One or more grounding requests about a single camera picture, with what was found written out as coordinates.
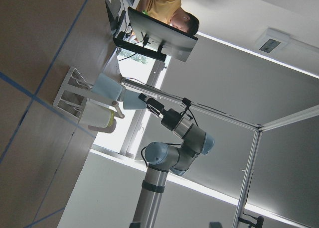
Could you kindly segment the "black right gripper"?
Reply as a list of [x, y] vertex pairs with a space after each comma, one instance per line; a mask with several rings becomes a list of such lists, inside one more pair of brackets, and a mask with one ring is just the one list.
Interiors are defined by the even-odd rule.
[[177, 112], [174, 109], [169, 109], [168, 111], [165, 110], [163, 104], [152, 97], [147, 97], [143, 93], [140, 93], [138, 98], [142, 101], [146, 101], [147, 109], [155, 116], [160, 117], [162, 114], [163, 118], [161, 119], [160, 123], [170, 131], [173, 131], [176, 128], [177, 124], [184, 115], [184, 112]]

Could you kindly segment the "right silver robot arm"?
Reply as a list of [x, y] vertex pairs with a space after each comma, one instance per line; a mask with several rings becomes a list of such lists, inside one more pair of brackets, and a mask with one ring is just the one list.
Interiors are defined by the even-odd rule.
[[174, 109], [165, 110], [163, 104], [144, 94], [139, 94], [139, 99], [146, 103], [149, 111], [162, 118], [161, 124], [165, 128], [182, 139], [180, 147], [172, 143], [152, 142], [141, 151], [147, 164], [147, 172], [130, 227], [152, 228], [168, 173], [182, 176], [198, 155], [206, 155], [213, 148], [215, 141], [212, 136], [198, 127], [189, 109], [191, 106], [189, 99], [182, 99], [185, 109], [180, 113]]

